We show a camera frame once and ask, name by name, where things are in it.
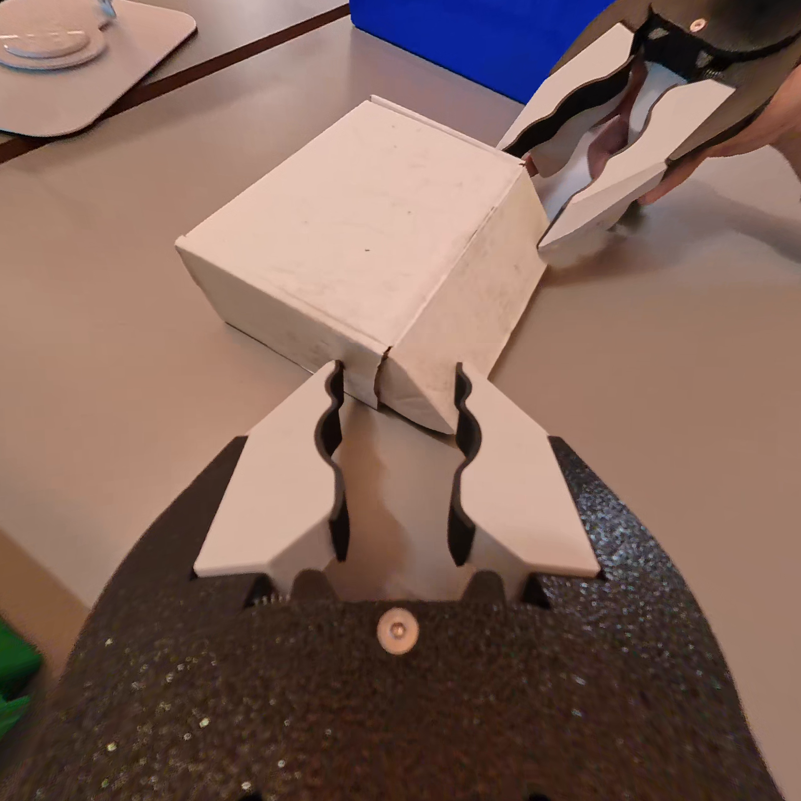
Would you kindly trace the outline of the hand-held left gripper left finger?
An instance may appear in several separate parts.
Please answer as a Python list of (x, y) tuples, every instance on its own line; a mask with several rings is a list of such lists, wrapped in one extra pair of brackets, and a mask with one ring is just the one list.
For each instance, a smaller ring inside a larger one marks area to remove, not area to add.
[(245, 437), (195, 559), (199, 578), (266, 575), (288, 594), (306, 569), (344, 562), (350, 539), (339, 411), (345, 367), (331, 360)]

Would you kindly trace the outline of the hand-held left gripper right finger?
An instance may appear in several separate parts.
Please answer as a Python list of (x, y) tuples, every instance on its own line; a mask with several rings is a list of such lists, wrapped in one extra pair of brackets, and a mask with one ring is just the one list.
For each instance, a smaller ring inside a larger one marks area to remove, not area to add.
[(507, 600), (534, 599), (535, 575), (602, 575), (546, 430), (477, 368), (455, 368), (456, 446), (448, 551), (458, 567), (495, 573)]

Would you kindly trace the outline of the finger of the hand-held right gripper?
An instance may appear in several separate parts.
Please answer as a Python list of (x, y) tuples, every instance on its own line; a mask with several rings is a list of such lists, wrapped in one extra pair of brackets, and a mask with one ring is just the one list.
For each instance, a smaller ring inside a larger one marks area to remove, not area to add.
[(588, 146), (588, 182), (554, 216), (540, 255), (589, 255), (628, 207), (655, 189), (676, 151), (733, 93), (711, 79), (665, 85), (647, 78), (628, 118), (608, 125)]
[(539, 86), (497, 148), (518, 158), (531, 179), (553, 178), (583, 137), (589, 179), (630, 142), (630, 117), (640, 91), (637, 27), (615, 22), (580, 47)]

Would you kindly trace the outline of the blue plastic bin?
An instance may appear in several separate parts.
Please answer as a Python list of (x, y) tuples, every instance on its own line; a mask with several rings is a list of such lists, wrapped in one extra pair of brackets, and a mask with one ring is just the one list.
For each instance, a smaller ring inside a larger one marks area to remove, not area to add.
[(609, 1), (350, 1), (353, 25), (519, 103)]

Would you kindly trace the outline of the white cardboard mailer box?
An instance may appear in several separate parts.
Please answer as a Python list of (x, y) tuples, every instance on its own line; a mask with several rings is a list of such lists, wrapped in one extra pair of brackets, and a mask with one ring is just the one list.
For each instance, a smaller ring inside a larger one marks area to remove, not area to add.
[(519, 159), (374, 95), (175, 248), (223, 321), (453, 434), (456, 365), (494, 368), (547, 223)]

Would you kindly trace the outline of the green plastic bin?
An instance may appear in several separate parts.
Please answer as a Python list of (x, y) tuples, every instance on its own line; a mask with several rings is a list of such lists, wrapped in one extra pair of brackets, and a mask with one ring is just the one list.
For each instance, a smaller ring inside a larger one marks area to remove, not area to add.
[(43, 657), (22, 636), (1, 621), (1, 738), (25, 716), (30, 706), (28, 687)]

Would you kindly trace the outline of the person's right hand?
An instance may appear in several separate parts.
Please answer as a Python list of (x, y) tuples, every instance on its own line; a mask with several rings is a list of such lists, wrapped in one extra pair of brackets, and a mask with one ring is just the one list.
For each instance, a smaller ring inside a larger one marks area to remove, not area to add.
[(683, 159), (671, 168), (660, 184), (638, 199), (651, 205), (686, 181), (707, 159), (745, 155), (765, 146), (779, 152), (800, 178), (800, 65), (790, 73), (771, 101), (748, 126), (724, 142)]

